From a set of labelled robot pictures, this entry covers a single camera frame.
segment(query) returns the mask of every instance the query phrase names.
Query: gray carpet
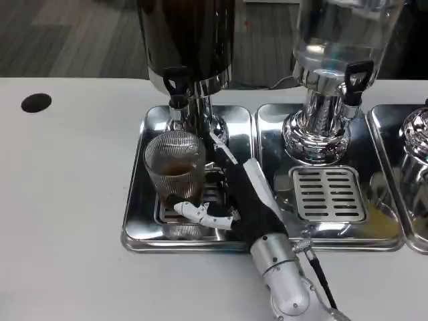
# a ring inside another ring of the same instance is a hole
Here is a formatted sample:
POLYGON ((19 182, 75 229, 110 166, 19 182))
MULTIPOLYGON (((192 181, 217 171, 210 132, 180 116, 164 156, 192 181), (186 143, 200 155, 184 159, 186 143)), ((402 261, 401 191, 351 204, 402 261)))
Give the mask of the gray carpet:
MULTIPOLYGON (((291 74, 298 5, 237 1, 233 80, 291 74)), ((135 0, 1 0, 0 76, 147 79, 135 0)))

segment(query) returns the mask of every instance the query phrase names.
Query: metal grate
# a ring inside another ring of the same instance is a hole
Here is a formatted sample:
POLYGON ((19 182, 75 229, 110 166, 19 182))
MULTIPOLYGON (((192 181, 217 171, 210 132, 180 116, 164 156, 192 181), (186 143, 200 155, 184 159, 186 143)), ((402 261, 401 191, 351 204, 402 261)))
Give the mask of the metal grate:
POLYGON ((352 167, 293 167, 298 214, 315 222, 357 222, 366 219, 358 178, 352 167))

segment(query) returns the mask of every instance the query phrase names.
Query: ribbed glass cup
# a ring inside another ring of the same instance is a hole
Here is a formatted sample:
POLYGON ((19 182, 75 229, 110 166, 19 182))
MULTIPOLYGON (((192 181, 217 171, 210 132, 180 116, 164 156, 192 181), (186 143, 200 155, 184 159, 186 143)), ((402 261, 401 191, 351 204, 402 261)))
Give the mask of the ribbed glass cup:
POLYGON ((144 164, 161 203, 166 208, 171 194, 198 205, 205 182, 203 142, 182 130, 170 131, 152 139, 144 150, 144 164))

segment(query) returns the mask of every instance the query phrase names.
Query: robotic hand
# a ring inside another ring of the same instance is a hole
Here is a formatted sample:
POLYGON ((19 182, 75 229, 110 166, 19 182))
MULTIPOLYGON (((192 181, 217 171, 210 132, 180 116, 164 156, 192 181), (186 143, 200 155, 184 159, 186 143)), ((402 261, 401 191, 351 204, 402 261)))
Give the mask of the robotic hand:
POLYGON ((280 209, 259 163, 251 158, 239 164, 214 134, 211 133, 209 139, 212 140, 215 162, 223 169, 239 217, 236 211, 229 214, 217 204, 205 203, 196 207, 176 195, 170 195, 167 202, 191 221, 232 230, 246 242, 258 272, 270 289, 272 310, 279 321, 350 321, 336 309, 310 240, 292 247, 280 219, 280 209), (331 308, 324 305, 312 282, 304 276, 296 255, 300 252, 306 254, 317 273, 331 308))

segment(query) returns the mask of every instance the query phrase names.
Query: white countertop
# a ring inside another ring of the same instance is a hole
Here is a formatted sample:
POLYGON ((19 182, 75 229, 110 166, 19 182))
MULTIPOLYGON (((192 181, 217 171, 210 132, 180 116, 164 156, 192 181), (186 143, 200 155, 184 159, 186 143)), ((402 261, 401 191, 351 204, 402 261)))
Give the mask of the white countertop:
MULTIPOLYGON (((255 111, 304 95, 223 91, 214 102, 255 111)), ((428 82, 378 81, 363 108, 427 96, 428 82)), ((144 80, 0 78, 1 321, 272 320, 248 255, 134 254, 120 244, 140 123, 166 102, 144 80), (37 92, 52 105, 23 112, 37 92)), ((407 247, 319 256, 353 321, 427 317, 428 257, 407 247)))

